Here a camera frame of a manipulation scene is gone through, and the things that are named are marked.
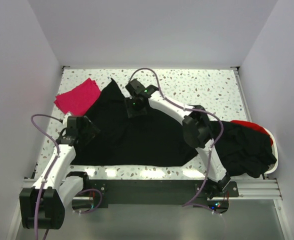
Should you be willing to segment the black t shirt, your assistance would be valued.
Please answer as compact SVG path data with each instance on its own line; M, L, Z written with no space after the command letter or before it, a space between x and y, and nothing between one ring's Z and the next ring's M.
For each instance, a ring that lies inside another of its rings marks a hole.
M185 142L181 124L165 113L149 107L147 115L129 118L114 80L85 116L100 132L76 153L73 165L181 167L198 154Z

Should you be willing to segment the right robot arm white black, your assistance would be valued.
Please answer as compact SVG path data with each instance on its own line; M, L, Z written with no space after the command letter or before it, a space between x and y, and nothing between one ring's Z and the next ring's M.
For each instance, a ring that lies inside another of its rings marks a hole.
M147 114L148 108L165 113L182 125L184 141L194 148L206 167L205 187L217 197L228 190L230 175L214 146L214 134L208 113L201 105L183 105L163 96L158 87L143 86L137 79L125 86L130 97L125 98L129 118Z

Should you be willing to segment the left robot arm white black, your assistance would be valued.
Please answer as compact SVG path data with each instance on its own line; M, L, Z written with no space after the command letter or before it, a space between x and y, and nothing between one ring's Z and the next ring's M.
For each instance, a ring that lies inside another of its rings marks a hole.
M99 129L86 116L68 115L63 130L54 140L55 149L36 182L19 194L22 226L25 229L58 230L73 198L86 196L91 190L85 171L68 168L76 154L99 134Z

